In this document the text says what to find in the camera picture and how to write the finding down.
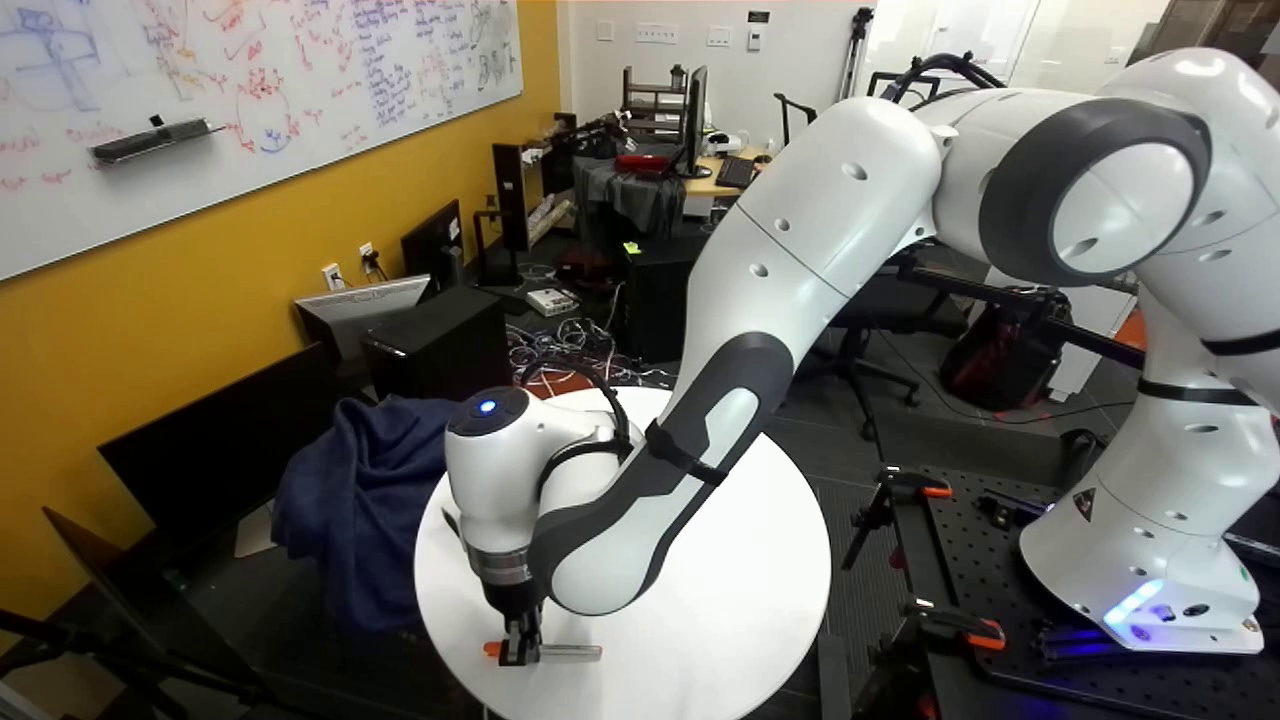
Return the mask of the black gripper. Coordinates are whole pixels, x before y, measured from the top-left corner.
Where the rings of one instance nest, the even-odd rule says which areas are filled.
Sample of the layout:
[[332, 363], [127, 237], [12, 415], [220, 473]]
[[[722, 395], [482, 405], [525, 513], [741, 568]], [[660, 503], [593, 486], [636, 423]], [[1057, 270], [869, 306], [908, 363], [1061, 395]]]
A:
[[471, 573], [482, 578], [484, 601], [504, 616], [508, 638], [499, 641], [499, 665], [542, 665], [545, 583], [533, 578], [530, 552], [475, 552]]

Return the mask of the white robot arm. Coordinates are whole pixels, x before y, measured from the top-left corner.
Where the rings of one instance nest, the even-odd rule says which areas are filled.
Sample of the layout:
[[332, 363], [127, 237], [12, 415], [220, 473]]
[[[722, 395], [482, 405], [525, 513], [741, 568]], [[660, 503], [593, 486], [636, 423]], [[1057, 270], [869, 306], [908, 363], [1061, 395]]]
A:
[[824, 109], [730, 210], [690, 276], [683, 356], [652, 423], [484, 389], [449, 419], [456, 536], [542, 658], [542, 611], [612, 616], [776, 415], [869, 281], [984, 306], [1130, 276], [1150, 343], [1137, 405], [1017, 549], [1044, 593], [1130, 654], [1257, 658], [1260, 583], [1228, 528], [1280, 479], [1280, 95], [1226, 48], [1174, 48], [1096, 93], [974, 87]]

